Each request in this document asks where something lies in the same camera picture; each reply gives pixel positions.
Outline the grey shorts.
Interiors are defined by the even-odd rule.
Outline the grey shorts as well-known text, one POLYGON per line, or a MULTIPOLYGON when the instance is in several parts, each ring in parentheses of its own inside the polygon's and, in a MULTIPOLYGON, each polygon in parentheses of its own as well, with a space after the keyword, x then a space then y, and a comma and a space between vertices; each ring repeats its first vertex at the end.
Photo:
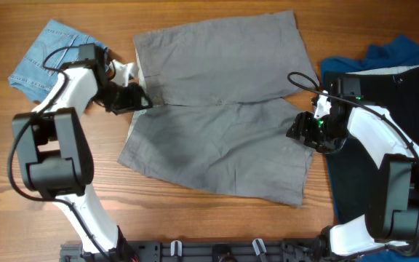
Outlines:
POLYGON ((153 107, 119 163, 181 186, 301 206, 313 151, 286 136, 287 75, 315 71, 291 11, 189 23, 133 39, 153 107))

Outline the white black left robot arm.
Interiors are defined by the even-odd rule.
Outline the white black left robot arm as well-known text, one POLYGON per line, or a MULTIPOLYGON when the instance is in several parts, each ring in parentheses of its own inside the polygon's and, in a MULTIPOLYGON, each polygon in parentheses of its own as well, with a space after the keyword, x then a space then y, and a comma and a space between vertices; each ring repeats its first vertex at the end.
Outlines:
POLYGON ((32 111, 12 120, 7 160, 11 187, 34 202, 58 207, 81 238, 84 261, 138 261, 92 185, 94 161, 80 117, 91 102, 115 115, 152 108, 135 82, 136 63, 114 60, 96 44, 77 46, 79 58, 59 68, 57 82, 32 111))

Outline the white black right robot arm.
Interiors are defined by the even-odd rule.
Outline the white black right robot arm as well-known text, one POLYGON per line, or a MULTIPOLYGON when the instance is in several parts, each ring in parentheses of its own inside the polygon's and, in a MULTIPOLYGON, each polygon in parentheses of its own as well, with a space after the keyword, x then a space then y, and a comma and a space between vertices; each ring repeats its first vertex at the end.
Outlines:
POLYGON ((367 189, 366 213, 323 229, 313 241, 314 260, 351 260, 381 250, 414 255, 419 248, 419 143, 396 120, 403 99, 389 88, 363 87, 352 76, 337 79, 325 91, 314 84, 309 92, 315 94, 315 111, 298 114, 287 137, 332 154, 353 136, 378 169, 367 189))

